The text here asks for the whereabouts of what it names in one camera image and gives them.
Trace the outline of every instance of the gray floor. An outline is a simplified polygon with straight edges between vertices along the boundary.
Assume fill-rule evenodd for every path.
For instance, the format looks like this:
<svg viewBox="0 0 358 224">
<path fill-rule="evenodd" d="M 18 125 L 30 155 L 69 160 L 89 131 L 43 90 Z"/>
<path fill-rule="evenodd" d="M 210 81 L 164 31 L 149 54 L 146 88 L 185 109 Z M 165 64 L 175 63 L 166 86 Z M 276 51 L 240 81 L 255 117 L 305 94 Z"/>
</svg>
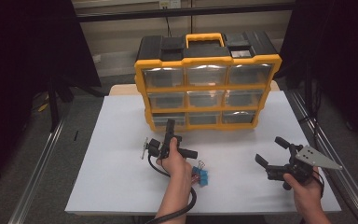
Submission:
<svg viewBox="0 0 358 224">
<path fill-rule="evenodd" d="M 103 87 L 99 88 L 99 90 L 109 92 L 112 85 L 133 83 L 133 76 L 102 77 L 101 81 Z M 71 104 L 68 119 L 62 128 L 62 135 L 48 161 L 46 172 L 42 176 L 24 223 L 133 223 L 132 217 L 79 217 L 63 211 L 69 199 L 72 186 L 76 181 L 78 170 L 103 103 L 102 98 L 95 98 L 81 90 L 74 90 L 74 93 L 76 97 Z M 40 105 L 44 97 L 40 96 L 35 99 L 34 105 Z M 358 183 L 358 133 L 347 129 L 346 120 L 326 96 L 322 100 L 319 122 L 344 161 L 345 166 L 351 171 L 355 181 Z M 34 110 L 27 129 L 19 140 L 16 150 L 11 155 L 11 160 L 1 169 L 0 223 L 8 223 L 10 220 L 47 142 L 49 123 L 48 109 L 43 112 Z M 311 133 L 306 127 L 304 127 L 304 131 L 311 142 Z M 328 214 L 328 216 L 333 223 L 357 223 L 350 209 L 355 209 L 351 197 L 345 192 L 334 173 L 331 173 L 329 178 L 331 178 L 328 180 L 331 185 L 332 180 L 337 183 L 337 189 L 334 185 L 332 188 L 343 211 Z M 189 217 L 188 223 L 267 222 L 269 224 L 281 224 L 298 223 L 300 219 L 301 217 L 297 214 L 267 215 L 263 217 Z"/>
</svg>

